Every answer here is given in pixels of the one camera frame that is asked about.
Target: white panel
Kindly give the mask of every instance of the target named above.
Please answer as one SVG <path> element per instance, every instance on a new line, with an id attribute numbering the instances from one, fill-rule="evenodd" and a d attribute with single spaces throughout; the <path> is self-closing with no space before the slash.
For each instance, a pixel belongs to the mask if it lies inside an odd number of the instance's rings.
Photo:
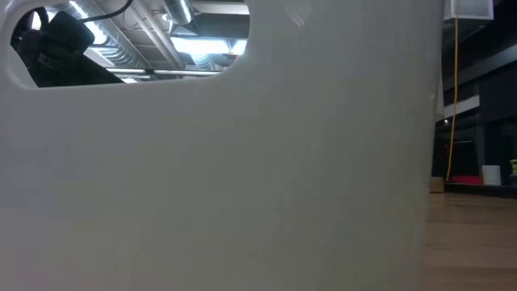
<path id="1" fill-rule="evenodd" d="M 456 105 L 456 114 L 466 112 L 470 109 L 479 107 L 479 95 L 472 96 L 468 99 L 461 100 Z M 454 114 L 454 104 L 450 104 L 443 109 L 443 118 L 449 118 Z"/>
<path id="2" fill-rule="evenodd" d="M 436 121 L 443 119 L 443 75 L 442 66 L 439 65 L 438 98 L 436 100 Z"/>
<path id="3" fill-rule="evenodd" d="M 28 90 L 0 0 L 0 290 L 422 289 L 443 3 L 248 4 L 214 77 Z"/>
<path id="4" fill-rule="evenodd" d="M 456 17 L 456 1 L 461 19 L 494 19 L 494 0 L 445 0 L 445 19 Z"/>

